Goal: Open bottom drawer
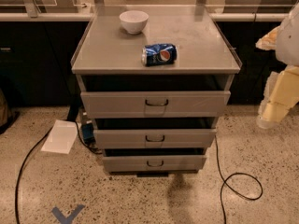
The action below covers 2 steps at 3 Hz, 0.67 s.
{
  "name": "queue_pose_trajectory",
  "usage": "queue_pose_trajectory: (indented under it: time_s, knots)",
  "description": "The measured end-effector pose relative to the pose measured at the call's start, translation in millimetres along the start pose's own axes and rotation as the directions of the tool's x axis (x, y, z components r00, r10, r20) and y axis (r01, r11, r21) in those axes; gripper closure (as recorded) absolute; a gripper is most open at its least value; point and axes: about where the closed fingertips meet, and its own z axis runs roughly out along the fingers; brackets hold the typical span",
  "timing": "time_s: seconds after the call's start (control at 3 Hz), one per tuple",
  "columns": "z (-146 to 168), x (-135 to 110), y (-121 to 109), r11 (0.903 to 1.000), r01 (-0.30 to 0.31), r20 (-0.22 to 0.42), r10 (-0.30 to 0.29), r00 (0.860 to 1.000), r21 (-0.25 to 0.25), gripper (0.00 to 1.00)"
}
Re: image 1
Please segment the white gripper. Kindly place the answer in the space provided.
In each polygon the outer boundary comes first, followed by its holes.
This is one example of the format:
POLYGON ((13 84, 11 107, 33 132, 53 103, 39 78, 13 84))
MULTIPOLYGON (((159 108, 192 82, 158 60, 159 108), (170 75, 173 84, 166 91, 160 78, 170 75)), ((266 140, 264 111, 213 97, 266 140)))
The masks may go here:
POLYGON ((299 67, 288 65, 280 73, 271 72, 263 90, 257 125, 270 129, 279 124, 299 102, 299 67))

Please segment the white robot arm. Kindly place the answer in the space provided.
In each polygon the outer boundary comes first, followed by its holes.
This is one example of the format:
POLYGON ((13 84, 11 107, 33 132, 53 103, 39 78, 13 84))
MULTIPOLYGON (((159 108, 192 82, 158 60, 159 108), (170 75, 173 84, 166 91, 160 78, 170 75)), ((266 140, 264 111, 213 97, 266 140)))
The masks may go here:
POLYGON ((281 24, 256 43, 258 49, 273 49, 286 68, 272 72, 266 81, 258 109, 257 125, 270 129, 279 124, 299 102, 299 3, 281 24))

